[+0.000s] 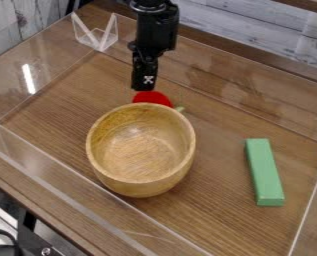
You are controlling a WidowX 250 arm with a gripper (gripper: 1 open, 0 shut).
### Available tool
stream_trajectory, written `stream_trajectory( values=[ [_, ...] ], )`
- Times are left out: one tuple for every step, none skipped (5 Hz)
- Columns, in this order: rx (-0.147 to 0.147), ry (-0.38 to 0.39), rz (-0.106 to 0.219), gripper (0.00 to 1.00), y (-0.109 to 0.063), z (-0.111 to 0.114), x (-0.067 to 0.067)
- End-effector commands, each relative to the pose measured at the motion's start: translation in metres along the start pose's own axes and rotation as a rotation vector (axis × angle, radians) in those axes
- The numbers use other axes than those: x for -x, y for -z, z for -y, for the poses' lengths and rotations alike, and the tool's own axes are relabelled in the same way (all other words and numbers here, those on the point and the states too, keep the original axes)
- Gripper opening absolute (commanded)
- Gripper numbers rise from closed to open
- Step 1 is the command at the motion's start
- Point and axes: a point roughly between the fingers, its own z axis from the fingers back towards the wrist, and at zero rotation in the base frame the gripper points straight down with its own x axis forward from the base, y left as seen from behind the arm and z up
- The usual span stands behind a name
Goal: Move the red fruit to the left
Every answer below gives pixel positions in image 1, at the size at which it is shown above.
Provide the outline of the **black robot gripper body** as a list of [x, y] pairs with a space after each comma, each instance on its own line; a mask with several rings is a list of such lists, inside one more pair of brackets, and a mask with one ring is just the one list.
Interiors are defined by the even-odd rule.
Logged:
[[180, 8], [172, 0], [130, 0], [137, 14], [136, 39], [129, 44], [136, 63], [155, 63], [177, 45]]

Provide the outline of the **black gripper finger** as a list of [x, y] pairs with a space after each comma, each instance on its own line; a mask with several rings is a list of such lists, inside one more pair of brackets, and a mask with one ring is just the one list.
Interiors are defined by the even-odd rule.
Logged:
[[133, 58], [132, 89], [152, 91], [156, 87], [159, 61], [145, 62], [140, 57]]

